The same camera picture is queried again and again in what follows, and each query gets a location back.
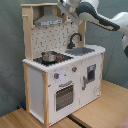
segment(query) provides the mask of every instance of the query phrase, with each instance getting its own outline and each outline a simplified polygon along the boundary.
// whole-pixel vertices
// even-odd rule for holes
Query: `pegboard backsplash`
[[[73,23],[36,27],[32,29],[33,58],[41,56],[44,51],[66,50],[70,37],[78,33],[78,26]],[[73,38],[73,43],[78,46],[78,36]]]

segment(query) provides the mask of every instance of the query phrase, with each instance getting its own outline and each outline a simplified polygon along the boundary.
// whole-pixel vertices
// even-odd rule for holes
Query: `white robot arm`
[[[112,19],[104,17],[97,12],[99,0],[58,0],[57,5],[77,25],[84,20],[109,31],[122,32],[123,49],[128,57],[128,12],[121,12]]]

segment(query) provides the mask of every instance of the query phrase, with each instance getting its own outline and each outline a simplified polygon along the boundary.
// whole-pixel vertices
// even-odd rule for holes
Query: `wooden table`
[[[19,109],[0,118],[0,128],[44,128],[32,115]],[[64,118],[50,128],[81,128],[69,118]]]
[[[87,128],[115,128],[128,118],[128,89],[102,81],[102,96],[71,117]]]

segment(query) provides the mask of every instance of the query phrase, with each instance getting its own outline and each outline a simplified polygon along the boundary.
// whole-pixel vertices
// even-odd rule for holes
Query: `oven handle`
[[[67,82],[66,84],[61,84],[59,85],[59,87],[66,87],[66,86],[69,86],[73,81],[70,80],[69,82]]]
[[[86,88],[86,82],[87,82],[87,79],[86,79],[86,77],[85,76],[83,76],[83,80],[84,80],[84,87],[82,87],[82,90],[85,90],[85,88]]]

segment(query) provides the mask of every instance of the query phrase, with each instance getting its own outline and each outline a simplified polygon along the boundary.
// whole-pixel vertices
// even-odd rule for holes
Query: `stovetop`
[[[39,64],[42,64],[44,66],[49,67],[49,66],[52,66],[52,65],[55,65],[55,64],[58,64],[58,63],[73,59],[73,57],[70,57],[70,56],[67,56],[67,55],[63,55],[63,54],[59,54],[59,55],[62,56],[62,58],[59,59],[59,60],[56,60],[54,62],[45,62],[45,61],[43,61],[42,57],[36,58],[33,61],[37,62]]]

